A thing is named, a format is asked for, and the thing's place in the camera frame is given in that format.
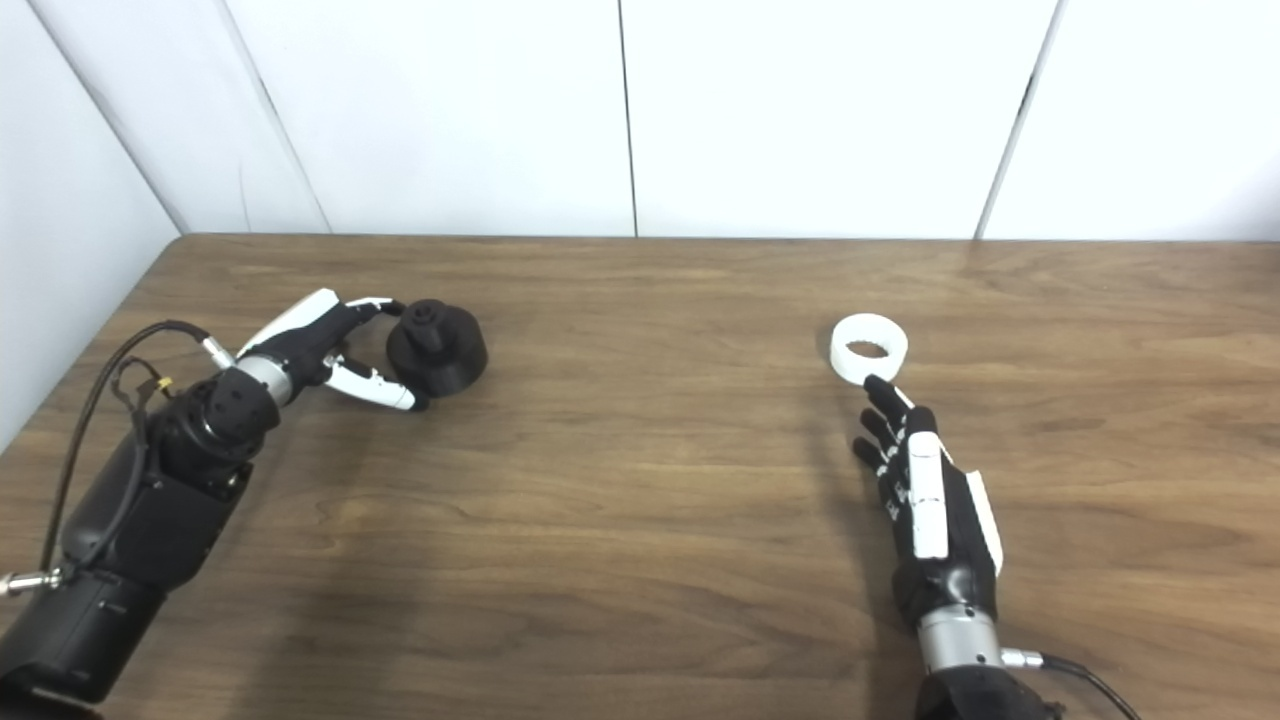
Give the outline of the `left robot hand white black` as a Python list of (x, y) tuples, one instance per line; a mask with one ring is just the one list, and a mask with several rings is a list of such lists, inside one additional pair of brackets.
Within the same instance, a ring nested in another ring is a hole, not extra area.
[(367, 404), (421, 413), (430, 404), (424, 393), (349, 360), (340, 350), (365, 323), (403, 310), (394, 299), (344, 301), (334, 290), (316, 290), (251, 337), (233, 368), (262, 386), (278, 407), (292, 404), (303, 389), (324, 386)]

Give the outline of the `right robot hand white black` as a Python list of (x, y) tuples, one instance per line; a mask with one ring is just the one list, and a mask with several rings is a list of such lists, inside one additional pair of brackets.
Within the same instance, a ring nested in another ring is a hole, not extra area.
[(980, 473), (956, 466), (929, 407), (878, 375), (863, 388), (867, 436), (851, 450), (890, 518), (896, 609), (910, 626), (954, 605), (997, 619), (1004, 547)]

